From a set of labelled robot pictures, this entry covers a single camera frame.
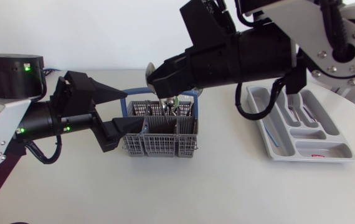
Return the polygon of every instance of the basket handle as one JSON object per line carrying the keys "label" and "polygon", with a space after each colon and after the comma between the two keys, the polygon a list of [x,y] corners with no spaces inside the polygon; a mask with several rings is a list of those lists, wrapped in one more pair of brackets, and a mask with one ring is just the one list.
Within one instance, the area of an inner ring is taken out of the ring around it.
{"label": "basket handle", "polygon": [[[132,88],[128,90],[123,90],[126,94],[129,95],[137,95],[137,94],[144,94],[144,93],[153,93],[147,87],[141,88]],[[198,119],[198,92],[196,90],[185,91],[182,93],[185,96],[192,96],[194,97],[194,117]],[[121,108],[122,108],[122,117],[128,116],[128,111],[126,109],[126,98],[121,99]]]}

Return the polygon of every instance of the dishwasher cutlery basket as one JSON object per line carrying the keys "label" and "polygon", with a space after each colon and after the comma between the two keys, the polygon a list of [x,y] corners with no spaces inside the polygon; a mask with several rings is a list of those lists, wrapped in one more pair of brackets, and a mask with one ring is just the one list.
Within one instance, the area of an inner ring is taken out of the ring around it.
{"label": "dishwasher cutlery basket", "polygon": [[[124,90],[128,95],[152,93],[148,88]],[[166,109],[166,119],[159,101],[131,101],[121,99],[123,117],[142,116],[144,122],[126,134],[124,148],[132,157],[179,157],[192,158],[197,149],[198,134],[198,93],[186,91],[182,95],[193,96],[194,102],[181,101],[176,116]]]}

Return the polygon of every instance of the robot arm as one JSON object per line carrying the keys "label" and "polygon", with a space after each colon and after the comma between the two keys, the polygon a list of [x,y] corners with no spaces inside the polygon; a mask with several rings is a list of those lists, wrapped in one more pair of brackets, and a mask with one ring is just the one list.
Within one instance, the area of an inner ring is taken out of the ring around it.
{"label": "robot arm", "polygon": [[[126,97],[126,93],[89,78],[67,72],[59,77],[49,101],[38,102],[46,93],[43,58],[34,55],[0,55],[0,164],[9,153],[18,156],[28,148],[44,164],[60,156],[61,135],[91,129],[103,152],[118,146],[120,138],[143,124],[143,118],[114,118],[103,122],[95,106]],[[33,140],[57,137],[51,158],[45,157]]]}
{"label": "robot arm", "polygon": [[[321,82],[355,88],[355,4],[342,7],[334,0],[322,0],[320,6],[307,0],[235,2],[240,21],[252,29],[236,32],[222,0],[191,0],[181,8],[193,46],[146,77],[159,98],[193,88],[282,77],[275,84],[277,97],[283,85],[288,94],[300,91],[306,85],[306,69]],[[247,22],[243,13],[253,14],[255,22]],[[298,53],[295,44],[300,47]],[[236,104],[239,93],[237,88]],[[267,111],[245,117],[266,115]]]}

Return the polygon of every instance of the white table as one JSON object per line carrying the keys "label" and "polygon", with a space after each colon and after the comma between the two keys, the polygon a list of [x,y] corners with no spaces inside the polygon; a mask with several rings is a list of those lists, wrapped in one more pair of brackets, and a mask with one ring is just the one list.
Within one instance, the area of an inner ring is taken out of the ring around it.
{"label": "white table", "polygon": [[[49,93],[63,74],[49,77]],[[88,75],[121,90],[145,86],[142,70]],[[355,153],[355,105],[307,88]],[[235,109],[234,92],[235,85],[204,90],[192,159],[129,157],[122,143],[102,153],[91,131],[64,135],[53,165],[27,152],[0,190],[0,223],[355,223],[355,163],[271,161],[255,122]],[[119,101],[97,109],[104,121],[121,116]],[[36,142],[53,153],[54,138]]]}

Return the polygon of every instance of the white wall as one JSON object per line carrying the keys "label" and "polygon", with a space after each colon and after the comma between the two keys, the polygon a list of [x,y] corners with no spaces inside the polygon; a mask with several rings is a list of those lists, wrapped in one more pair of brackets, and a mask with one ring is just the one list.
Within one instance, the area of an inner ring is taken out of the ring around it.
{"label": "white wall", "polygon": [[160,66],[192,45],[179,12],[187,2],[0,0],[0,53],[42,55],[63,70]]}

